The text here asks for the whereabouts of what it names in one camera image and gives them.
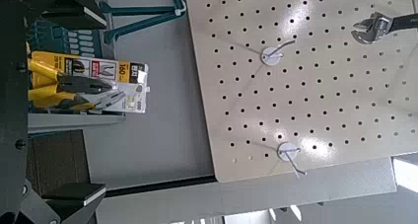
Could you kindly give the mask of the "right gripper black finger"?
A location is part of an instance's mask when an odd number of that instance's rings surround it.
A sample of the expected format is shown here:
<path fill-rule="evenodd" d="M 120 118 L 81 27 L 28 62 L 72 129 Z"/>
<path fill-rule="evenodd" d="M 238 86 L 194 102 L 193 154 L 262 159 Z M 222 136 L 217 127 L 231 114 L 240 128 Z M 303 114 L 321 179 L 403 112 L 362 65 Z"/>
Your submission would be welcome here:
<path fill-rule="evenodd" d="M 95 0 L 55 0 L 44 19 L 67 30 L 103 30 L 107 21 Z"/>
<path fill-rule="evenodd" d="M 59 224 L 88 224 L 105 197 L 104 184 L 71 183 L 42 196 L 60 217 Z"/>

